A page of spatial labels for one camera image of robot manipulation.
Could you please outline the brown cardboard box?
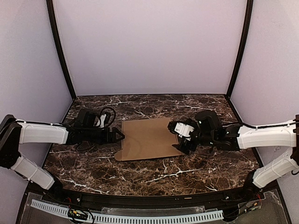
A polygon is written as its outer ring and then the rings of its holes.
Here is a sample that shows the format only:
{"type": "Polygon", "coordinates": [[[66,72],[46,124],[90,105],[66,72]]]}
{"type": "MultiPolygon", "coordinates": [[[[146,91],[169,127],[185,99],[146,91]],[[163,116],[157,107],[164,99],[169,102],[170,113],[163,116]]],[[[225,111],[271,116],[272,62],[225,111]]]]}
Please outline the brown cardboard box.
{"type": "Polygon", "coordinates": [[[117,161],[136,161],[181,156],[173,145],[178,144],[176,135],[170,133],[171,118],[123,121],[122,149],[114,154],[117,161]]]}

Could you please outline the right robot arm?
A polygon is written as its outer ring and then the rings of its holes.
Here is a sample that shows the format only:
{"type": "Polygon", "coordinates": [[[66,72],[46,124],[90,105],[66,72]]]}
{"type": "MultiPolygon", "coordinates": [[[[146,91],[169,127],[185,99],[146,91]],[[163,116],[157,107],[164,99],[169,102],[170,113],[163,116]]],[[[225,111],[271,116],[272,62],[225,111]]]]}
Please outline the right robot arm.
{"type": "Polygon", "coordinates": [[[299,168],[299,119],[285,123],[251,126],[245,123],[221,124],[215,111],[206,110],[195,119],[171,121],[168,129],[181,138],[175,148],[184,154],[197,146],[211,146],[222,151],[238,151],[253,147],[287,147],[278,158],[262,168],[251,171],[244,189],[259,190],[270,182],[299,168]]]}

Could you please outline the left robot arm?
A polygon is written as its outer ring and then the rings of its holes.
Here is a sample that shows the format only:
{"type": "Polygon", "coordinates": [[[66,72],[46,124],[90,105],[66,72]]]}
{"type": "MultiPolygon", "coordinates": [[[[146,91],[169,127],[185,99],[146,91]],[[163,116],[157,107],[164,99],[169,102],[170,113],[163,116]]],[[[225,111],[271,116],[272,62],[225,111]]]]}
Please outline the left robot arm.
{"type": "Polygon", "coordinates": [[[112,124],[116,112],[111,107],[99,113],[80,109],[68,123],[43,123],[17,119],[8,114],[0,123],[0,166],[10,169],[46,191],[56,191],[62,183],[50,172],[28,159],[19,148],[24,144],[98,145],[117,143],[125,135],[112,124]]]}

